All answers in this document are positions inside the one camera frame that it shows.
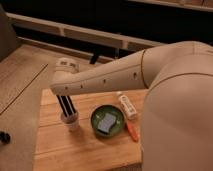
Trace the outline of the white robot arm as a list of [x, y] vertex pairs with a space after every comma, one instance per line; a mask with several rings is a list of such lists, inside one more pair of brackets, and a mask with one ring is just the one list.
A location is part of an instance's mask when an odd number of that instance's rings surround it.
[[213, 46], [183, 41], [138, 51], [80, 72], [61, 58], [56, 95], [145, 89], [143, 171], [213, 171]]

